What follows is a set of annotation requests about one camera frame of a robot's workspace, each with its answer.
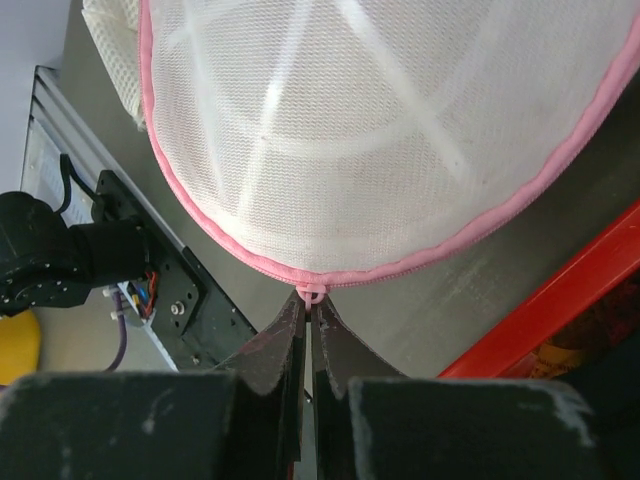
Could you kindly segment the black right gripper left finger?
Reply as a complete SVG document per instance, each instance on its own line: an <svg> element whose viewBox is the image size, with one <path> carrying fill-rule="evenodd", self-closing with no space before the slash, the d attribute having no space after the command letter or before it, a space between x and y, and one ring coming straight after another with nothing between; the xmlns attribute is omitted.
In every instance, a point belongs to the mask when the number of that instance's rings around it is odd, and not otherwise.
<svg viewBox="0 0 640 480"><path fill-rule="evenodd" d="M221 475L291 479L301 457L305 303L292 292L263 331L216 368L237 380Z"/></svg>

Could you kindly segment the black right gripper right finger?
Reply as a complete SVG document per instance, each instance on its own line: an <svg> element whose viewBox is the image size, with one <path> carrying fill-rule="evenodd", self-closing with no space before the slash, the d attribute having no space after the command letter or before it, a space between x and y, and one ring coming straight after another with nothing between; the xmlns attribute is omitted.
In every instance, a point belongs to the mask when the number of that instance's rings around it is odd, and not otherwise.
<svg viewBox="0 0 640 480"><path fill-rule="evenodd" d="M341 319L332 301L312 307L312 367L321 479L401 479L402 374Z"/></svg>

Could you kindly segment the white mesh laundry bag pink zipper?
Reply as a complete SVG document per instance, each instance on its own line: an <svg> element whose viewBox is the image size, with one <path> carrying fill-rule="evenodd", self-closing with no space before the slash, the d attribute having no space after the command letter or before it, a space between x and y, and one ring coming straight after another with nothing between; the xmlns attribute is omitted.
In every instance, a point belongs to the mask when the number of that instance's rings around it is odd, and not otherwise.
<svg viewBox="0 0 640 480"><path fill-rule="evenodd" d="M635 1L143 1L155 158L307 303L466 248L568 167L639 67Z"/></svg>

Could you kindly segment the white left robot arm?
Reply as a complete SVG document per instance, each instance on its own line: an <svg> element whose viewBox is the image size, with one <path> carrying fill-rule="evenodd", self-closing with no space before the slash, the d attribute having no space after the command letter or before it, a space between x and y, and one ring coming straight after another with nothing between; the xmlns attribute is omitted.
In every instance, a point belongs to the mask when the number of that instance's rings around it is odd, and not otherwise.
<svg viewBox="0 0 640 480"><path fill-rule="evenodd" d="M155 277L149 236L134 219L67 225L63 213L77 185L100 213L105 198L91 190L67 154L59 157L63 201L53 209L22 192L1 195L1 314L33 307L73 308L91 290Z"/></svg>

